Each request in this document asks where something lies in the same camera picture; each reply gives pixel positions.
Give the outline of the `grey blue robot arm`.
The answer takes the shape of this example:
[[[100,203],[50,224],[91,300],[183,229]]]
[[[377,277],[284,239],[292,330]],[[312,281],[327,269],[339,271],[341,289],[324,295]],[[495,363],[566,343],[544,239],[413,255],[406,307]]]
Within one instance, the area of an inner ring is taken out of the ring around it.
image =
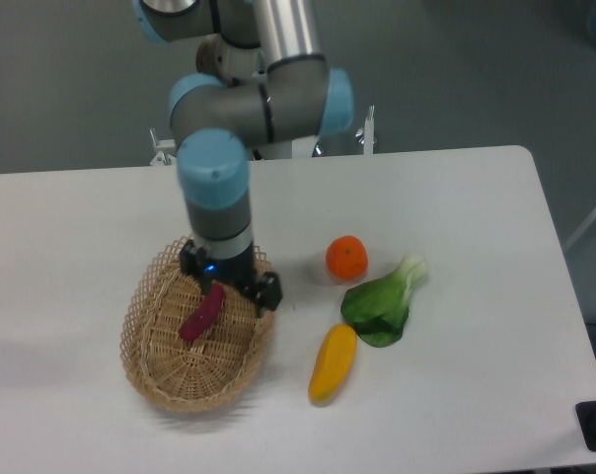
[[[207,38],[211,58],[169,95],[177,172],[192,230],[183,274],[203,290],[234,287],[259,312],[276,309],[279,276],[259,273],[249,163],[265,146],[343,132],[354,116],[347,73],[327,64],[310,1],[137,1],[153,41]]]

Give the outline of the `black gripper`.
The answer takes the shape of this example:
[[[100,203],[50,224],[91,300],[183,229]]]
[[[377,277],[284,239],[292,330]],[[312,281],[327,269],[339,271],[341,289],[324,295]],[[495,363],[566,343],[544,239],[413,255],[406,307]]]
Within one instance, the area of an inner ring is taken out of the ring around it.
[[[280,277],[276,272],[258,275],[255,266],[254,243],[240,254],[228,259],[211,257],[203,247],[186,241],[179,253],[180,271],[192,277],[203,295],[207,295],[214,281],[236,288],[251,301],[262,318],[274,312],[283,298]]]

